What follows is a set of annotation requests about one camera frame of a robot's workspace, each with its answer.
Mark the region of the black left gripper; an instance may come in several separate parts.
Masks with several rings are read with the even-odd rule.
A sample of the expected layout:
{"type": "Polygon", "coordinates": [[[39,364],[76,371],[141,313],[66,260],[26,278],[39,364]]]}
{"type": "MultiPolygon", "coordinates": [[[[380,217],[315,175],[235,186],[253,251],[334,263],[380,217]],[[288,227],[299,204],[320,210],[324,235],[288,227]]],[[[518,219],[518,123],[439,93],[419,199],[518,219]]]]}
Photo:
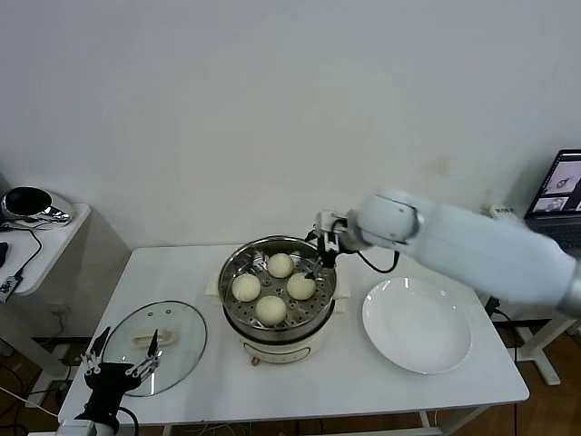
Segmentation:
{"type": "Polygon", "coordinates": [[[160,364],[157,330],[141,362],[133,365],[115,362],[100,364],[110,330],[110,326],[106,327],[82,355],[84,381],[91,394],[82,412],[75,417],[77,420],[117,421],[123,396],[137,389],[142,383],[141,378],[153,374],[160,364]]]}

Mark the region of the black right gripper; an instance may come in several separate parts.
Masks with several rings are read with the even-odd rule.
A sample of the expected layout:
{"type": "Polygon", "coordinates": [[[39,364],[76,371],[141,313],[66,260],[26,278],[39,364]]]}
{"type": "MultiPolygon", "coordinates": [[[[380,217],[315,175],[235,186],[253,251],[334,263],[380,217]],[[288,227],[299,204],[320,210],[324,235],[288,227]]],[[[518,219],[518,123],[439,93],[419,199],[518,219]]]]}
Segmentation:
{"type": "Polygon", "coordinates": [[[306,274],[307,279],[316,279],[323,271],[334,269],[336,266],[337,254],[351,254],[352,250],[345,246],[340,239],[341,233],[316,230],[309,231],[304,241],[309,242],[317,239],[318,257],[311,270],[306,274]]]}

